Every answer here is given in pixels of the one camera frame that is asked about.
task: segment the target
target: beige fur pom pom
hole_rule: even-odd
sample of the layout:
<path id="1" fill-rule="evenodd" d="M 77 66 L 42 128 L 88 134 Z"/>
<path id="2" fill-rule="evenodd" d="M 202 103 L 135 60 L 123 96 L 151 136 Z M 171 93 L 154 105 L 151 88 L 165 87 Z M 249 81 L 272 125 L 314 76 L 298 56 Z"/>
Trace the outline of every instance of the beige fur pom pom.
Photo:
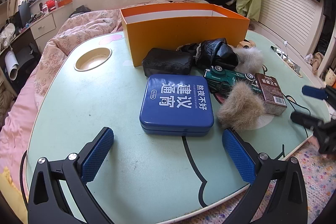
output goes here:
<path id="1" fill-rule="evenodd" d="M 217 112 L 220 123 L 234 130 L 254 127 L 265 113 L 263 100 L 245 82 L 238 82 Z"/>

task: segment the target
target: drawer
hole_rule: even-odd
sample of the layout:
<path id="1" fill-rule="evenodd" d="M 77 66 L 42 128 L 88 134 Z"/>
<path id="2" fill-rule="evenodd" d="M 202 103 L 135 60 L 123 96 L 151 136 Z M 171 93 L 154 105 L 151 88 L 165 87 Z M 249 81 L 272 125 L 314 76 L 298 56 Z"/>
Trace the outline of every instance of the drawer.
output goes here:
<path id="1" fill-rule="evenodd" d="M 37 39 L 42 35 L 56 29 L 53 15 L 47 15 L 46 17 L 42 18 L 40 21 L 31 26 L 30 29 L 34 39 Z"/>

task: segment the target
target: red container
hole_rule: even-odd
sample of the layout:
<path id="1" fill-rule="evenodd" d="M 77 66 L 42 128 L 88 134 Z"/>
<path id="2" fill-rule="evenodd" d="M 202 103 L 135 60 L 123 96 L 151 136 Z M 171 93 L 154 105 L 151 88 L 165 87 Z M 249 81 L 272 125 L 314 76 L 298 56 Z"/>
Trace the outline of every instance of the red container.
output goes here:
<path id="1" fill-rule="evenodd" d="M 50 10 L 51 8 L 53 8 L 55 6 L 55 1 L 54 0 L 47 0 L 45 2 L 45 4 L 47 5 L 48 9 Z"/>

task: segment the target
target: fur ball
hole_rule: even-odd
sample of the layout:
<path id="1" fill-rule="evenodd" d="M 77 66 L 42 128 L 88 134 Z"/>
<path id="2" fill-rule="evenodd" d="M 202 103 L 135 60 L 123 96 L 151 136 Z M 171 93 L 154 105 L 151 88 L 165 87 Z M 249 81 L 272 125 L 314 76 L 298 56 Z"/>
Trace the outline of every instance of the fur ball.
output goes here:
<path id="1" fill-rule="evenodd" d="M 252 48 L 233 48 L 241 60 L 235 71 L 241 73 L 255 74 L 263 67 L 263 54 L 255 47 Z"/>
<path id="2" fill-rule="evenodd" d="M 263 100 L 245 82 L 238 82 L 217 112 L 220 123 L 234 130 L 256 126 L 265 113 Z"/>

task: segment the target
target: bed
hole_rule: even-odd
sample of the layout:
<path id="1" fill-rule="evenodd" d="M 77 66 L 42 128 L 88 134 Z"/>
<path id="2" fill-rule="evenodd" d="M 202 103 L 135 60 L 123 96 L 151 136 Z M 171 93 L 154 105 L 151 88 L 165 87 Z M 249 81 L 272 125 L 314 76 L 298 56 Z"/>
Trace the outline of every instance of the bed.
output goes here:
<path id="1" fill-rule="evenodd" d="M 28 147 L 39 106 L 61 64 L 76 45 L 98 35 L 122 30 L 120 22 L 119 10 L 95 11 L 79 15 L 65 22 L 58 34 L 47 43 L 38 66 L 21 90 L 0 132 L 0 171 L 8 167 L 13 184 L 18 188 L 21 157 Z M 299 159 L 306 183 L 310 224 L 326 206 L 336 188 L 336 161 L 319 155 L 310 142 L 304 144 L 294 156 Z M 270 183 L 254 220 L 262 216 L 274 185 L 275 182 Z M 222 223 L 243 194 L 181 223 Z"/>

